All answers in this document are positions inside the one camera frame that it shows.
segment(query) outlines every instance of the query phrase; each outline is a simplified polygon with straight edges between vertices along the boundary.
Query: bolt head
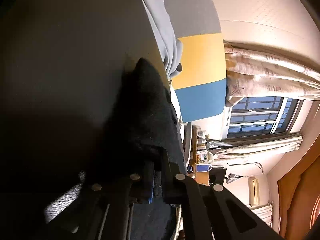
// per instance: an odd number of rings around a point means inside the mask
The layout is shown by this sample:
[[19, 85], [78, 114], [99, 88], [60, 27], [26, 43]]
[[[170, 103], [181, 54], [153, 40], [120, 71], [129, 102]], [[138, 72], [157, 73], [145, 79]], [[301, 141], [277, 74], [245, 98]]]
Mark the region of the bolt head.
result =
[[102, 189], [102, 186], [101, 186], [100, 184], [98, 184], [98, 183], [95, 183], [95, 184], [93, 184], [93, 185], [91, 186], [91, 189], [92, 189], [93, 191], [99, 191], [99, 190]]
[[137, 174], [137, 173], [133, 173], [133, 174], [130, 175], [130, 179], [132, 179], [132, 180], [138, 180], [138, 179], [140, 179], [140, 175]]
[[220, 185], [220, 184], [214, 184], [214, 185], [213, 185], [213, 189], [214, 189], [215, 191], [220, 192], [220, 191], [223, 190], [223, 186]]
[[178, 173], [177, 175], [176, 175], [176, 179], [177, 180], [184, 180], [186, 178], [186, 176], [184, 175], [184, 174], [182, 174], [182, 173]]

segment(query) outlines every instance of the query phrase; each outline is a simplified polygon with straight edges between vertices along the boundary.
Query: desk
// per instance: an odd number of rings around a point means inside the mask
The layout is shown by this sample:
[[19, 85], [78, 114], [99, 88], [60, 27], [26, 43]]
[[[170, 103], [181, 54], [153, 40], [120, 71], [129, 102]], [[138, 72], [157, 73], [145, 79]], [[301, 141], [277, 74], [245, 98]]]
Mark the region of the desk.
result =
[[196, 127], [192, 127], [192, 139], [191, 139], [191, 147], [193, 148], [192, 152], [192, 159], [190, 159], [189, 165], [192, 166], [193, 173], [196, 175], [196, 182], [200, 184], [209, 185], [209, 172], [197, 172], [196, 165], [197, 165], [197, 129]]

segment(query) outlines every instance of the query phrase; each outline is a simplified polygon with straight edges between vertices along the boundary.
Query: starfish print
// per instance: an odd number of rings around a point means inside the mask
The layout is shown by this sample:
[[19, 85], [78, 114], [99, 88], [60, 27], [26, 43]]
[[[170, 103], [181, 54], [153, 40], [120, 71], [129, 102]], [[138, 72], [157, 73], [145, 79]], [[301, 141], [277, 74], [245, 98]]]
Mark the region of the starfish print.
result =
[[240, 94], [240, 90], [245, 89], [245, 87], [239, 86], [239, 80], [237, 80], [237, 83], [235, 85], [230, 85], [230, 96], [233, 96], [234, 94]]

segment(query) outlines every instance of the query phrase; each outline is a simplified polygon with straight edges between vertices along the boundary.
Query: window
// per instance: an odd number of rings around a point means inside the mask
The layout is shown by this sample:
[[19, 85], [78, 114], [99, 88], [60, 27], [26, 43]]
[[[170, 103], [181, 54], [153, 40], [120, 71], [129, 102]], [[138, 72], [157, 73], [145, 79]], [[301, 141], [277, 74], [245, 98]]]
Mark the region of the window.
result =
[[229, 111], [223, 138], [285, 132], [297, 104], [292, 98], [243, 98]]

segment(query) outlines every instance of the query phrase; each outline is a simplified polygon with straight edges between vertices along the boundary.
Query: air conditioner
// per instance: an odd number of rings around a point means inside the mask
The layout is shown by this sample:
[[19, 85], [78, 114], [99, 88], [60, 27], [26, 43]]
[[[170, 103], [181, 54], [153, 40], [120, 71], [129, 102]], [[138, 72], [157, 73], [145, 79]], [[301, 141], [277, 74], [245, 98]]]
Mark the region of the air conditioner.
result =
[[255, 177], [248, 179], [249, 182], [249, 203], [250, 206], [260, 205], [259, 182]]

